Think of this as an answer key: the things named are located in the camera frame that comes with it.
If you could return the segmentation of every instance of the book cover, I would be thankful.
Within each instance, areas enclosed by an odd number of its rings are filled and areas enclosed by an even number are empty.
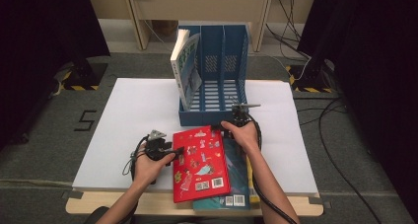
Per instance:
[[[192,205],[196,211],[250,209],[246,154],[235,140],[224,138],[223,141],[231,191],[225,195],[194,200]]]
[[[202,84],[195,65],[200,34],[191,37],[189,34],[189,30],[178,29],[177,40],[170,58],[181,104],[185,111],[190,111],[193,97]]]
[[[230,180],[220,130],[202,126],[173,135],[173,148],[184,153],[173,161],[174,202],[229,193]]]

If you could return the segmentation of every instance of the forearm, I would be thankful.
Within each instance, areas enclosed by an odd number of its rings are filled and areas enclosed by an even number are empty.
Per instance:
[[[259,150],[250,151],[248,158],[251,162],[252,171],[254,173],[257,184],[268,200],[289,215],[294,221],[299,223],[299,218],[287,198],[283,189],[274,178],[268,164],[264,160]],[[267,204],[261,201],[261,211],[263,213],[264,222],[268,223],[288,223],[278,213],[271,209]]]
[[[125,218],[138,202],[139,197],[141,197],[147,186],[145,183],[132,183],[129,189],[113,204],[98,223],[118,223]]]

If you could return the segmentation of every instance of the gray carpet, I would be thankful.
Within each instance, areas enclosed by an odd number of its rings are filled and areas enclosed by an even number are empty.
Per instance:
[[[29,131],[27,144],[9,145],[0,152],[0,223],[83,223],[86,216],[65,211],[63,194],[71,190],[89,142],[105,108],[116,78],[173,78],[168,54],[124,54],[98,57],[108,68],[96,91],[62,91],[44,105]],[[279,63],[266,56],[248,59],[248,79],[288,81]],[[297,110],[324,109],[338,94],[294,92]],[[413,223],[380,164],[368,153],[355,121],[343,100],[334,104],[338,112],[298,112],[313,174],[325,205],[323,215],[303,217],[303,223],[376,223],[372,213],[355,191],[338,174],[325,149],[346,179],[363,195],[383,223]],[[94,120],[90,131],[80,123]],[[38,184],[29,183],[36,180]]]

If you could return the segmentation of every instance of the right hand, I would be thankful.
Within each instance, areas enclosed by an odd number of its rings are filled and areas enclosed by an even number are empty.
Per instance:
[[[255,124],[253,121],[249,122],[243,127],[236,127],[227,121],[222,121],[221,125],[234,134],[235,140],[243,147],[246,154],[259,150],[257,130],[255,129]]]

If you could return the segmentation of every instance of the person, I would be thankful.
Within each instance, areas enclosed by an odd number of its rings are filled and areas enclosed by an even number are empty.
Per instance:
[[[229,122],[222,121],[221,125],[230,130],[237,143],[243,147],[251,163],[255,179],[263,194],[296,223],[300,223],[295,209],[283,189],[281,189],[279,183],[274,178],[258,148],[257,132],[254,123],[250,122],[243,127],[236,127]],[[147,186],[157,178],[161,169],[173,158],[174,154],[169,154],[160,161],[153,161],[147,156],[140,156],[136,162],[135,177],[132,185],[102,216],[98,223],[118,223],[126,217],[132,208],[135,207],[138,199],[141,197]],[[265,224],[288,223],[288,221],[271,209],[262,200],[260,201],[260,208]]]

